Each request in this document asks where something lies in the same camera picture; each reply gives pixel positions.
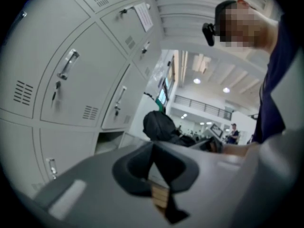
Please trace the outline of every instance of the black backpack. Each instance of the black backpack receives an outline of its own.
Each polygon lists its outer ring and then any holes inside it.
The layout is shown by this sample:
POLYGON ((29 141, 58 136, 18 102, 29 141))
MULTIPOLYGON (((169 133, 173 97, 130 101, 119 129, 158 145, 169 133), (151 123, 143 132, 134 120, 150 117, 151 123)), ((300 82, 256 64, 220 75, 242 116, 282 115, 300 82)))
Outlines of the black backpack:
POLYGON ((152 141, 165 141, 186 147, 196 143, 191 137, 181 135, 172 119, 160 111, 149 112, 144 117, 143 132, 152 141))

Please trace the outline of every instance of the black cap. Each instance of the black cap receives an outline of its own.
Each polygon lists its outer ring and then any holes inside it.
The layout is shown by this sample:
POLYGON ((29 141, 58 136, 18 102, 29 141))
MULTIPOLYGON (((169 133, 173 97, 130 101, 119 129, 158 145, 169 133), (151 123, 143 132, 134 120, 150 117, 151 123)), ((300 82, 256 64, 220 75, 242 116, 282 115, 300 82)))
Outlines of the black cap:
POLYGON ((221 12, 229 5, 236 3, 237 1, 235 0, 226 0, 224 2, 221 2, 219 5, 216 6, 215 8, 215 18, 214 18, 214 25, 215 25, 215 35, 216 36, 220 36, 219 33, 219 18, 220 18, 220 14, 221 12))

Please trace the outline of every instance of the black camera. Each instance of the black camera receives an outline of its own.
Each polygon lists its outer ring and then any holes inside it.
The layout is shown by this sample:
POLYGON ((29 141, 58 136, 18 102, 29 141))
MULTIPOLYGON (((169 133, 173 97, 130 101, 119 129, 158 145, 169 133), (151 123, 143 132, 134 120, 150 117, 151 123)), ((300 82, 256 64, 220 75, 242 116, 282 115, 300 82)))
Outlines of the black camera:
POLYGON ((215 36, 214 25, 205 23, 203 25, 202 31, 208 42, 208 45, 211 47, 214 46, 214 36, 215 36))

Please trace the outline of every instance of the balcony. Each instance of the balcony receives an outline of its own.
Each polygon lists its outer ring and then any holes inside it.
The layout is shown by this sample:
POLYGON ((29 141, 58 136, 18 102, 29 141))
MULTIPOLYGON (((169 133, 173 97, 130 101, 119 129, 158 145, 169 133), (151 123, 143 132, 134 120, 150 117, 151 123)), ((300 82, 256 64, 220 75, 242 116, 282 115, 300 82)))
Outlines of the balcony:
POLYGON ((176 95, 174 102, 231 121, 231 113, 215 106, 176 95))

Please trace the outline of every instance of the backpack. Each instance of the backpack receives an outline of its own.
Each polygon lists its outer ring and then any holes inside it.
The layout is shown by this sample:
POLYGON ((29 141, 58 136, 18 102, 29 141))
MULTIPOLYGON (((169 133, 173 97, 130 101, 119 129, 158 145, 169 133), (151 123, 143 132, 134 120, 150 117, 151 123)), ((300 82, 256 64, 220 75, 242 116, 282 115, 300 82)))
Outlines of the backpack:
POLYGON ((196 142, 177 131, 173 120, 160 111, 149 112, 143 119, 143 132, 151 141, 165 141, 182 146, 192 146, 196 142))

